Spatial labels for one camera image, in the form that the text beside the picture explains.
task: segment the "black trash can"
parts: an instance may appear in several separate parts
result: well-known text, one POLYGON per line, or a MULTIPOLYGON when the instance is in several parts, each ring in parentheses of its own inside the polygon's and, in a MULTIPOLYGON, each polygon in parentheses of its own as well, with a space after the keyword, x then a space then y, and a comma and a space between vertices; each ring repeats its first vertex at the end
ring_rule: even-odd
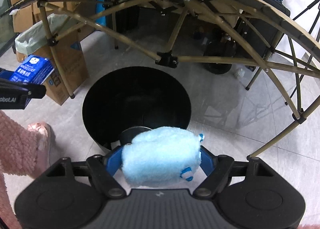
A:
POLYGON ((90 88, 82 117, 90 136, 107 152, 130 127, 186 129, 191 103, 184 87, 169 74, 150 67, 126 67, 103 76, 90 88))

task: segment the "pink fleece pant leg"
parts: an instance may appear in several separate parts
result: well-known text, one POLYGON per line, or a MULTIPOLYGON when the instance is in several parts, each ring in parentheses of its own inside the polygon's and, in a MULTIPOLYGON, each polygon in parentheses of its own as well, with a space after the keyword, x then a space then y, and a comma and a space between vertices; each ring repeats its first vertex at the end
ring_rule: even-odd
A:
POLYGON ((29 175, 36 164, 39 134, 24 129, 0 110, 0 217, 9 229, 21 229, 6 191, 3 173, 29 175))

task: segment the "black bucket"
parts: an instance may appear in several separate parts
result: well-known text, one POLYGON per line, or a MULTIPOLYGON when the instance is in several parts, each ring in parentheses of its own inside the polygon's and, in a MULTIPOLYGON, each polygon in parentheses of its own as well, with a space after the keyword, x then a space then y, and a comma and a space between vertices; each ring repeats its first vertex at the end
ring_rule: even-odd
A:
POLYGON ((82 117, 90 136, 106 152, 130 127, 186 129, 191 103, 184 87, 169 74, 150 67, 125 67, 90 88, 82 117))

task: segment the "blue and white striped tail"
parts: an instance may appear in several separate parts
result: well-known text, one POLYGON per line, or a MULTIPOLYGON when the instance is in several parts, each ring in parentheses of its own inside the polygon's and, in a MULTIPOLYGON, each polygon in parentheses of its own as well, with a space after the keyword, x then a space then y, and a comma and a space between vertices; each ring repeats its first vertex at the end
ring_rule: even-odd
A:
POLYGON ((181 178, 184 178, 186 181, 191 181, 193 180, 193 173, 190 167, 185 168, 181 174, 180 174, 181 178))

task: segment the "pink slipper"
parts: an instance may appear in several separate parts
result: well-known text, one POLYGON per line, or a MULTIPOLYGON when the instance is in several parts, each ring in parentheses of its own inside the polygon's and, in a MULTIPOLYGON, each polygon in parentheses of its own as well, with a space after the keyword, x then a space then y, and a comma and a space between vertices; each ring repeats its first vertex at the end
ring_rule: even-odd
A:
POLYGON ((28 130, 39 133, 36 164, 33 173, 29 175, 31 178, 36 179, 50 167, 49 148, 51 131, 50 126, 44 122, 29 124, 28 130))

